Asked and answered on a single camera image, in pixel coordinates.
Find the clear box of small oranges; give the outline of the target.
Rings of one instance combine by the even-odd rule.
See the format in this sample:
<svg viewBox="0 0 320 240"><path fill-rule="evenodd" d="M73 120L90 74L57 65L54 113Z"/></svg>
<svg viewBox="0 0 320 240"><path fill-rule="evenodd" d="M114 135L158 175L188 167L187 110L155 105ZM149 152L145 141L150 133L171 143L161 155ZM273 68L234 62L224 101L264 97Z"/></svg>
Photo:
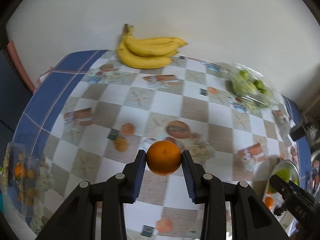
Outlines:
<svg viewBox="0 0 320 240"><path fill-rule="evenodd" d="M4 193L24 221L33 217L37 196L36 171L29 161L31 157L26 153L24 145L13 141L7 144L2 172Z"/></svg>

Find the clear bag of green fruits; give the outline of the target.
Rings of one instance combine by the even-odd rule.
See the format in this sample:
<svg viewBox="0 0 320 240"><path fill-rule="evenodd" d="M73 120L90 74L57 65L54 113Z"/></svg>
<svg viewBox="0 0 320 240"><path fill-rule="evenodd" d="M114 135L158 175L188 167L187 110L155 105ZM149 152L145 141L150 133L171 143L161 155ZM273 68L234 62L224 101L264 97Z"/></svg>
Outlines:
<svg viewBox="0 0 320 240"><path fill-rule="evenodd" d="M259 108L271 108L279 103L271 81L252 68L235 63L229 71L229 79L234 95Z"/></svg>

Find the small brownish kumquat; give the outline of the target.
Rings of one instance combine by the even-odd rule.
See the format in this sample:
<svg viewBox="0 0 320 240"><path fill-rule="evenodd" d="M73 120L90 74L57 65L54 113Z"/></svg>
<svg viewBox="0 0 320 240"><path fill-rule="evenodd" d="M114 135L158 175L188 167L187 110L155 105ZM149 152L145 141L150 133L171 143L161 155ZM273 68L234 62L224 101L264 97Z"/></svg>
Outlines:
<svg viewBox="0 0 320 240"><path fill-rule="evenodd" d="M125 152L127 150L128 143L124 137L117 137L117 139L114 140L114 148L118 152Z"/></svg>

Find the large green mango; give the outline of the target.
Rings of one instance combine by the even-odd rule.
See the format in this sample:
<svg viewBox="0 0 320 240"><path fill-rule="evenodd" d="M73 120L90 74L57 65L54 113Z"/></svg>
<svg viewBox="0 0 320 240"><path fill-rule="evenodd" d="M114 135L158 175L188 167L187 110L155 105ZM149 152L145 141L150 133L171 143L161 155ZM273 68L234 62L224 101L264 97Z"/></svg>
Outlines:
<svg viewBox="0 0 320 240"><path fill-rule="evenodd" d="M275 172L273 175L278 176L280 179L282 179L287 183L290 180L290 171L287 168L281 168L277 172ZM273 186L271 185L271 180L269 180L268 194L275 194L275 193L277 193L277 190L273 188Z"/></svg>

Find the checkered printed tablecloth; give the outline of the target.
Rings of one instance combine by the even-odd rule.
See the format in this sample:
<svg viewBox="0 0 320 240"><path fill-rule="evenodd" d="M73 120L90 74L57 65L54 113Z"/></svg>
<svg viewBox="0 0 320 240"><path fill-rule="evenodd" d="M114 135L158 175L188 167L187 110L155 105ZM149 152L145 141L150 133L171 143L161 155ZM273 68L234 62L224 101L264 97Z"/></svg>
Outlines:
<svg viewBox="0 0 320 240"><path fill-rule="evenodd" d="M308 188L308 140L288 135L302 120L298 107L279 93L271 108L237 98L230 69L176 56L163 69L138 70L111 50L66 56L28 102L12 140L25 146L36 171L31 219L18 215L8 195L4 201L22 222L20 238L35 238L80 182L107 180L159 140L188 150L222 181L248 181L261 197L280 160L292 161ZM114 148L117 137L126 139L125 152Z"/></svg>

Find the yellow banana bunch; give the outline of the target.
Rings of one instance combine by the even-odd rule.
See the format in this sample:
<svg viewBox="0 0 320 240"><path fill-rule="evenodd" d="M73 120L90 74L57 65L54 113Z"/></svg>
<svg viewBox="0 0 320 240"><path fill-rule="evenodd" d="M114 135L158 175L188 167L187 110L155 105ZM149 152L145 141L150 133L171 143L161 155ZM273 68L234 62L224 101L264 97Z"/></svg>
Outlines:
<svg viewBox="0 0 320 240"><path fill-rule="evenodd" d="M171 64L178 49L188 43L178 37L154 37L137 39L134 26L125 24L117 48L120 61L135 69L158 69Z"/></svg>

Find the red chair edge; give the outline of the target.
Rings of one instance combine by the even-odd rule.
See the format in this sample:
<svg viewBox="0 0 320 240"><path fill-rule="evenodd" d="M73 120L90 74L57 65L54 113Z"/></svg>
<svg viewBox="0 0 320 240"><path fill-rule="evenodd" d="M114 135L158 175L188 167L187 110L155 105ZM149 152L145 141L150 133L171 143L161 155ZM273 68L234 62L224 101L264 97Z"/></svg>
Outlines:
<svg viewBox="0 0 320 240"><path fill-rule="evenodd" d="M7 45L7 51L9 58L13 62L13 65L15 66L20 78L22 79L23 83L26 85L28 90L33 94L35 92L35 86L33 82L31 81L29 75L25 71L25 68L22 64L22 61L20 60L20 57L17 53L15 44L13 41L10 41Z"/></svg>

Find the round steel tray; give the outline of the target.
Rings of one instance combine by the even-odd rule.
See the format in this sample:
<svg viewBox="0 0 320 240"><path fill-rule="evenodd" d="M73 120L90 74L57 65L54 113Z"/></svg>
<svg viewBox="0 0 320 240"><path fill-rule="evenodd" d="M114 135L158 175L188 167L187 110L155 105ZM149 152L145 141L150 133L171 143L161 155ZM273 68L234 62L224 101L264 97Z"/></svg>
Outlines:
<svg viewBox="0 0 320 240"><path fill-rule="evenodd" d="M300 186L300 177L298 169L295 164L290 160L280 160L277 162L275 168L271 172L269 178L273 175L277 175L283 181L289 183L292 181L297 186ZM272 212L276 220L285 230L285 232L290 235L291 231L295 226L295 218L287 209L284 207L284 200L281 194L273 189L268 180L266 184L266 189L263 194L263 202L267 208Z"/></svg>

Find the orange mandarin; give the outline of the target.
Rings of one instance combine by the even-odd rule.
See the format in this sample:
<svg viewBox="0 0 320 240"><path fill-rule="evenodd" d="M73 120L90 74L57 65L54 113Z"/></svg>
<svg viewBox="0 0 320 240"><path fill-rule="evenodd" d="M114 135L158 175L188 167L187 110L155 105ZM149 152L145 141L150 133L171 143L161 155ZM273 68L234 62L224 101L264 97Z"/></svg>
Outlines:
<svg viewBox="0 0 320 240"><path fill-rule="evenodd" d="M181 165L181 151L173 142L154 142L146 153L146 163L154 174L167 176L176 172Z"/></svg>
<svg viewBox="0 0 320 240"><path fill-rule="evenodd" d="M272 197L265 197L264 199L264 204L267 206L268 209L272 209L272 207L274 206L274 199Z"/></svg>

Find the black power adapter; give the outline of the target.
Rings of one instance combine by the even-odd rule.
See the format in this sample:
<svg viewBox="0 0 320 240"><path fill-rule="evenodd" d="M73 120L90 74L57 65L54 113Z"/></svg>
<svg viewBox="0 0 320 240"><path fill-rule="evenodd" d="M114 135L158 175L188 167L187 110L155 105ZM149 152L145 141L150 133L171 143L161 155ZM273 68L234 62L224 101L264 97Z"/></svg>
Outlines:
<svg viewBox="0 0 320 240"><path fill-rule="evenodd" d="M306 135L304 125L296 125L295 127L291 128L289 135L293 141L297 141L298 139L304 137Z"/></svg>

